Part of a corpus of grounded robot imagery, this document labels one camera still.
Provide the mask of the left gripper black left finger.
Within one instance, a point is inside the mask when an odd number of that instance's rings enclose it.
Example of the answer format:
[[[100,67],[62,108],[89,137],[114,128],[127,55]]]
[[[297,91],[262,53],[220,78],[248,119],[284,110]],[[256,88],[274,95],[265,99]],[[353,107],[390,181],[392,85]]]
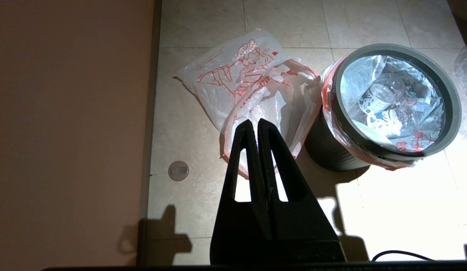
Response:
[[[237,202],[235,192],[241,151],[247,153],[250,202]],[[213,265],[256,265],[268,261],[271,225],[264,178],[252,122],[235,131],[211,239]]]

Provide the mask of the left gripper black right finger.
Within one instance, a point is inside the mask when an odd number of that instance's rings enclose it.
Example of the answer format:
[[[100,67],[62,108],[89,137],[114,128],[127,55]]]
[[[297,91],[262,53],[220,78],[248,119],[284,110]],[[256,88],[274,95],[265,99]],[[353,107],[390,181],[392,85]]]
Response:
[[[276,126],[258,123],[259,156],[277,263],[346,262],[331,223]]]

